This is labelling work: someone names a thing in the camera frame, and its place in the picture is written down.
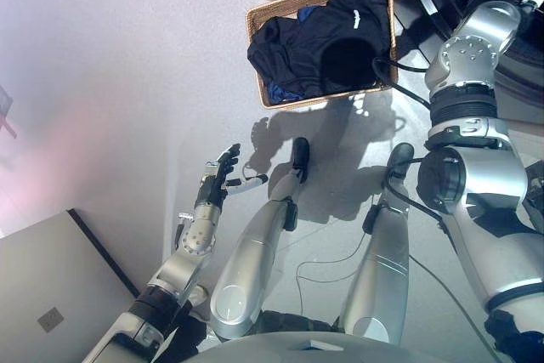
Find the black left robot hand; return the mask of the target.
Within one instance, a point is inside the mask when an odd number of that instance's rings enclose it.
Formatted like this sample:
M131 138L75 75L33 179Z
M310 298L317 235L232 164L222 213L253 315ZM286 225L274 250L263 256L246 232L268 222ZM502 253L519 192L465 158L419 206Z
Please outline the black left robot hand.
M227 196L240 194L268 182L269 178L266 174L228 179L238 163L240 148L240 144L233 144L223 151L215 161L206 163L194 208L215 206L221 210Z

